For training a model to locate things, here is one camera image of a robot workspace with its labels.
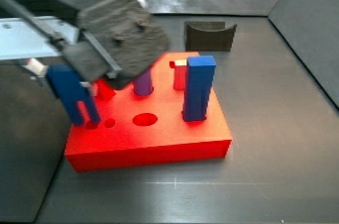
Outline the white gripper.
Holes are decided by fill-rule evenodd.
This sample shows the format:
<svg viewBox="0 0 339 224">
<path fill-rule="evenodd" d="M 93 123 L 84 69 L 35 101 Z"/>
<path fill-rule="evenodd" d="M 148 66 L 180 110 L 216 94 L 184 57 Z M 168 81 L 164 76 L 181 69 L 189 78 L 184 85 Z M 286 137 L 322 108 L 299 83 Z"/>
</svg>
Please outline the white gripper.
<svg viewBox="0 0 339 224">
<path fill-rule="evenodd" d="M 43 35 L 19 18 L 0 16 L 0 60 L 23 58 L 20 66 L 31 74 L 31 79 L 49 91 L 53 97 L 57 97 L 47 78 L 49 67 L 33 58 L 47 56 L 57 56 L 57 53 L 47 44 Z M 92 97 L 96 97 L 95 82 L 81 81 L 81 87 L 87 89 Z"/>
</svg>

